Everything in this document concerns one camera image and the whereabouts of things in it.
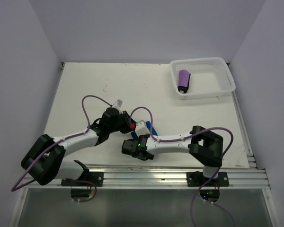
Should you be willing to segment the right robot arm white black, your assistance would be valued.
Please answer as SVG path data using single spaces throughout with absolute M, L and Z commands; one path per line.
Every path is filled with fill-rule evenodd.
M 194 126 L 178 137 L 145 134 L 136 140 L 125 140 L 121 152 L 142 161 L 153 160 L 155 156 L 165 153 L 190 154 L 203 165 L 201 179 L 210 186 L 218 181 L 216 171 L 222 166 L 223 137 L 201 126 Z

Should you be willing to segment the white plastic perforated basket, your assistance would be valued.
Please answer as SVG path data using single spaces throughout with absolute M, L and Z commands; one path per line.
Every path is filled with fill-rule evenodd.
M 223 96 L 236 89 L 230 69 L 220 57 L 176 60 L 169 67 L 173 87 L 180 99 Z M 180 70 L 187 70 L 191 74 L 186 94 L 178 91 Z

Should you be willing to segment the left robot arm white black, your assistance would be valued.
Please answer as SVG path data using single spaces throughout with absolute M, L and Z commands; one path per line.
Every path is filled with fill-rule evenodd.
M 89 180 L 88 168 L 78 160 L 69 162 L 64 158 L 102 144 L 111 133 L 127 134 L 135 129 L 135 125 L 127 111 L 109 107 L 101 118 L 80 132 L 56 138 L 41 135 L 21 161 L 21 167 L 40 185 L 53 179 L 72 179 L 77 185 L 85 185 Z

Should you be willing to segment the black purple microfiber towel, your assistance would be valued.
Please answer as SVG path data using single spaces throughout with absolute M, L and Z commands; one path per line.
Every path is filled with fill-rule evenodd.
M 186 94 L 189 90 L 191 74 L 187 70 L 180 70 L 178 74 L 178 91 Z

